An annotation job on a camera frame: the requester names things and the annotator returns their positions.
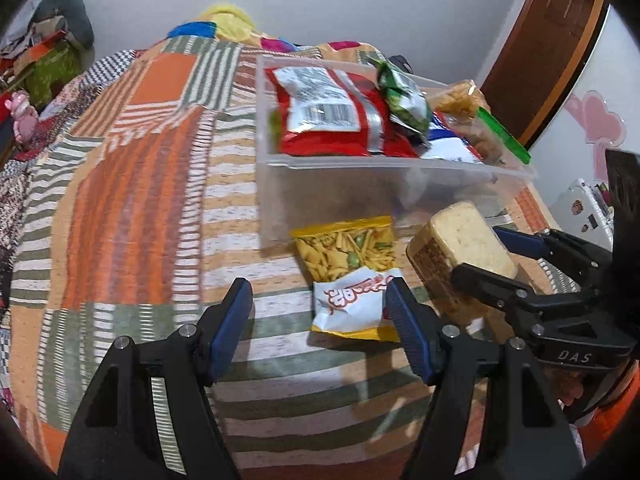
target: transparent plastic container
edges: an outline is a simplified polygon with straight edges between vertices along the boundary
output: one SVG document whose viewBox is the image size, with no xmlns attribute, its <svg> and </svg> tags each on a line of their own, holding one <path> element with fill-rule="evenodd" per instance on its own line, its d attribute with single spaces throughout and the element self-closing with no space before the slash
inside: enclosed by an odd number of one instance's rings
<svg viewBox="0 0 640 480">
<path fill-rule="evenodd" d="M 293 229 L 379 215 L 391 215 L 396 228 L 410 235 L 431 215 L 460 200 L 473 201 L 485 217 L 495 216 L 536 176 L 530 164 L 525 166 L 506 148 L 503 166 L 382 155 L 279 153 L 269 128 L 276 96 L 264 70 L 283 66 L 321 66 L 376 80 L 376 70 L 368 65 L 258 56 L 255 144 L 263 247 L 288 240 Z M 445 86 L 411 78 L 425 89 Z"/>
</svg>

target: green snack bag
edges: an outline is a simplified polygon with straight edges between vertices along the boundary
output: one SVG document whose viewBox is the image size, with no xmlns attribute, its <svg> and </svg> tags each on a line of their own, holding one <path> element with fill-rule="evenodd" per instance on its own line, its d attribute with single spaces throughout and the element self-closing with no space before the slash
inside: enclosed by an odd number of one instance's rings
<svg viewBox="0 0 640 480">
<path fill-rule="evenodd" d="M 389 106 L 389 118 L 428 146 L 432 111 L 418 86 L 392 63 L 373 58 L 369 61 L 378 70 L 378 89 Z"/>
<path fill-rule="evenodd" d="M 531 155 L 529 155 L 529 152 L 498 122 L 498 119 L 482 107 L 478 108 L 478 118 L 486 124 L 494 134 L 500 137 L 500 140 L 507 149 L 513 153 L 513 155 L 517 156 L 523 164 L 530 163 Z"/>
</svg>

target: green cloth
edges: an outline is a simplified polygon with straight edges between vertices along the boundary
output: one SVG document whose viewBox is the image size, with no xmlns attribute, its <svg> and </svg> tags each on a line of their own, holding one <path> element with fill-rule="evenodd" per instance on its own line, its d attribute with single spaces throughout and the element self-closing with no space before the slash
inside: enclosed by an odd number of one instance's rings
<svg viewBox="0 0 640 480">
<path fill-rule="evenodd" d="M 58 95 L 65 84 L 82 72 L 78 52 L 66 41 L 60 41 L 50 52 L 37 60 L 23 82 L 31 105 L 41 111 Z"/>
</svg>

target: bread loaf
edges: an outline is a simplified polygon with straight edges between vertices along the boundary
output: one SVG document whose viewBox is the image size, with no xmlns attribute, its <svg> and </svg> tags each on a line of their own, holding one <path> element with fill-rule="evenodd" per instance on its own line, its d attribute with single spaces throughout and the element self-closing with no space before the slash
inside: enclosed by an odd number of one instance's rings
<svg viewBox="0 0 640 480">
<path fill-rule="evenodd" d="M 455 266 L 467 263 L 507 278 L 518 273 L 507 249 L 472 202 L 458 202 L 436 213 L 409 242 L 406 254 L 434 306 L 462 326 L 500 313 L 489 312 L 490 307 L 453 290 L 450 276 Z"/>
</svg>

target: orange sleeve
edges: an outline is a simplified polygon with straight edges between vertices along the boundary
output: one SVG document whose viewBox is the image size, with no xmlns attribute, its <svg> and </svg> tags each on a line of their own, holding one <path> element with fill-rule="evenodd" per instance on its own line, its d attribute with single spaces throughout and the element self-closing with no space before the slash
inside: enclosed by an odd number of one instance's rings
<svg viewBox="0 0 640 480">
<path fill-rule="evenodd" d="M 578 428 L 582 439 L 584 457 L 587 460 L 594 458 L 602 445 L 610 437 L 618 423 L 625 417 L 631 403 L 636 398 L 640 389 L 640 370 L 636 372 L 625 392 L 620 398 L 607 406 L 596 410 L 596 414 L 589 424 Z"/>
</svg>

